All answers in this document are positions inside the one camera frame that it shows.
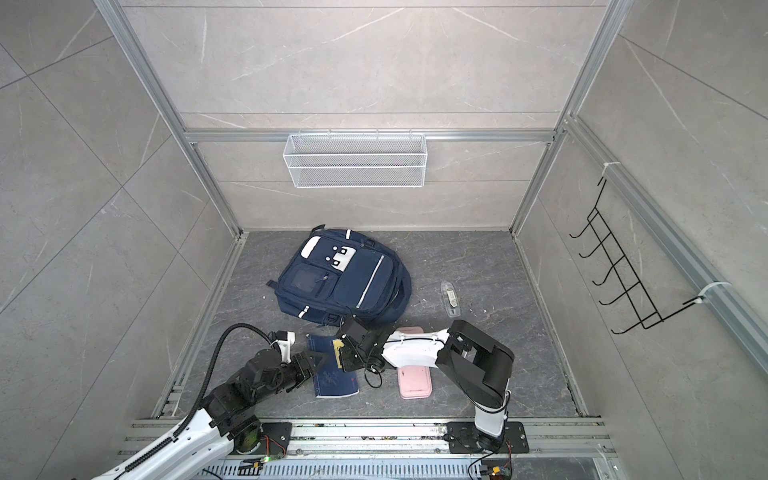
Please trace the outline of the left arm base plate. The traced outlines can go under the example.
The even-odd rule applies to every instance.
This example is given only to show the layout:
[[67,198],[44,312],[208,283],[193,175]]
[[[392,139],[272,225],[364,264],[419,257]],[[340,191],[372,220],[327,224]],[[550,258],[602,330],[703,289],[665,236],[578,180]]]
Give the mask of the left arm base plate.
[[257,422],[235,437],[234,451],[240,455],[284,456],[292,428],[291,422]]

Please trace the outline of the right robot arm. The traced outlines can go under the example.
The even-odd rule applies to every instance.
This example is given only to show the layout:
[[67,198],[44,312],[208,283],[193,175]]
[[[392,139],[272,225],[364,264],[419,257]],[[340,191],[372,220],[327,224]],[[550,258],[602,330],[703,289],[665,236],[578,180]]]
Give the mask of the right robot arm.
[[404,333],[394,325],[367,327],[354,318],[338,330],[343,371],[379,374],[387,368],[440,370],[474,405],[473,451],[494,451],[505,440],[514,354],[474,325],[456,319],[436,332]]

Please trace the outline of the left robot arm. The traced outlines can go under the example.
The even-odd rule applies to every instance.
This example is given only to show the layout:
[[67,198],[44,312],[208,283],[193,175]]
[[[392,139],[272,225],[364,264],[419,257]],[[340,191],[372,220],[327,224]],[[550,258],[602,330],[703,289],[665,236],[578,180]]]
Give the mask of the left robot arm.
[[[246,329],[267,342],[226,382],[209,387],[227,337]],[[316,352],[295,353],[285,361],[278,334],[236,323],[219,337],[193,408],[173,429],[130,459],[102,473],[101,479],[191,479],[237,447],[254,446],[261,431],[258,403],[311,380],[325,363]]]

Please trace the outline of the navy blue student backpack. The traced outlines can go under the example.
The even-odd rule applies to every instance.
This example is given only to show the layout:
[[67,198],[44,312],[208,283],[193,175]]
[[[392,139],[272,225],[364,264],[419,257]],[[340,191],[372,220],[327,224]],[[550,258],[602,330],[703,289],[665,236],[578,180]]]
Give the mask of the navy blue student backpack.
[[312,229],[276,280],[267,282],[280,310],[322,326],[346,317],[366,325],[395,323],[412,294],[397,253],[351,229]]

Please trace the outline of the pink pencil case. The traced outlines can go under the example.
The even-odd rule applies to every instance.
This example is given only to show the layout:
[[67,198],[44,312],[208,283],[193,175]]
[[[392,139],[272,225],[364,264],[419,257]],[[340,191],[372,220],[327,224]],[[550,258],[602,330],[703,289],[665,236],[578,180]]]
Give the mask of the pink pencil case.
[[398,386],[405,400],[428,398],[432,394],[429,367],[424,360],[431,353],[433,343],[428,340],[405,341],[395,348],[398,362]]

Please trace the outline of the blue book yellow label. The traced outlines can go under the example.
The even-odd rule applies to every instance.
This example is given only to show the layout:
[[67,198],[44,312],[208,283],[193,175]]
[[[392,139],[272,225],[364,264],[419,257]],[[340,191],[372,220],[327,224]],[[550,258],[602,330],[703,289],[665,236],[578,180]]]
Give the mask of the blue book yellow label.
[[341,366],[340,349],[343,342],[333,337],[307,336],[308,350],[322,354],[324,361],[313,378],[315,397],[319,399],[346,398],[359,393],[355,372],[345,372]]

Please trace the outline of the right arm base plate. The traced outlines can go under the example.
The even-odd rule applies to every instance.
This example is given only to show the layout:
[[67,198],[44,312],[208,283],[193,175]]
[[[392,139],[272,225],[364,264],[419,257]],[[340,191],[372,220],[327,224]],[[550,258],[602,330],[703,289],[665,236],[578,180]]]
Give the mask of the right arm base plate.
[[520,422],[507,421],[499,437],[482,433],[473,422],[449,422],[442,439],[448,443],[452,454],[530,452],[527,434]]

